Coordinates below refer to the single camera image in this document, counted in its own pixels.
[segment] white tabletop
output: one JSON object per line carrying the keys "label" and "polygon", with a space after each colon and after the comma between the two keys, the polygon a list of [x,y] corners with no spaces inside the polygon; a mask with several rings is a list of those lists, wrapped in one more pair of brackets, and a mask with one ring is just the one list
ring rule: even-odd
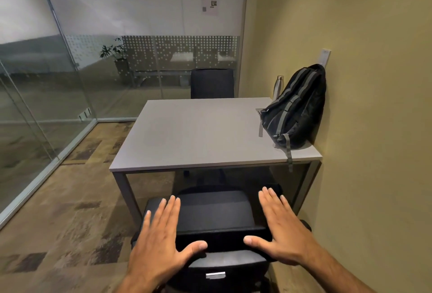
{"label": "white tabletop", "polygon": [[[257,108],[270,98],[148,101],[110,166],[111,171],[285,162],[267,132],[259,137]],[[296,161],[320,160],[310,143],[292,150]]]}

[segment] hand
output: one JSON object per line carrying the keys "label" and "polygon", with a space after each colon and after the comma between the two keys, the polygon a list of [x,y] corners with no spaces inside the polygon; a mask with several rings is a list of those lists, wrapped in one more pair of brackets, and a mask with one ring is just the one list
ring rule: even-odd
{"label": "hand", "polygon": [[151,225],[151,213],[147,211],[130,254],[126,277],[117,292],[150,293],[176,274],[195,253],[207,248],[205,241],[195,241],[181,252],[176,250],[179,212],[180,199],[173,195],[168,204],[162,199]]}
{"label": "hand", "polygon": [[273,241],[269,242],[256,236],[245,236],[245,244],[262,250],[282,263],[305,265],[309,256],[319,248],[312,233],[300,222],[283,195],[279,199],[272,188],[267,190],[263,187],[258,197],[273,235]]}

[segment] glass wall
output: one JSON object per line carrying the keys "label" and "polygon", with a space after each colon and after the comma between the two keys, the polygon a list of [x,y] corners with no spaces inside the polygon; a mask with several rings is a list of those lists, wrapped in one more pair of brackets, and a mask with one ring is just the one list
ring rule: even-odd
{"label": "glass wall", "polygon": [[47,0],[2,3],[0,213],[93,119]]}
{"label": "glass wall", "polygon": [[188,99],[194,68],[237,69],[244,0],[51,0],[98,118]]}

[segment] table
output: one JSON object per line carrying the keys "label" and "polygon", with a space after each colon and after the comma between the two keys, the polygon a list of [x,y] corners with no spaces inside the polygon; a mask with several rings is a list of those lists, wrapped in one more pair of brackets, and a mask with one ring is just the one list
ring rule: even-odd
{"label": "table", "polygon": [[[150,100],[110,166],[137,226],[142,217],[127,174],[286,164],[282,148],[266,131],[259,137],[257,108],[270,98]],[[292,160],[308,163],[292,207],[297,214],[322,156],[311,143],[292,150]]]}

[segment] black backpack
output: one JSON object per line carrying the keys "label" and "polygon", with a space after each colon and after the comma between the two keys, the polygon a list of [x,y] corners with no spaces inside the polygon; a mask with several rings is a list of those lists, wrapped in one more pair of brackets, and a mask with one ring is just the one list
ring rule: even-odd
{"label": "black backpack", "polygon": [[279,97],[260,111],[262,126],[276,144],[286,148],[290,171],[291,149],[302,147],[319,123],[325,91],[325,68],[314,64],[297,71]]}

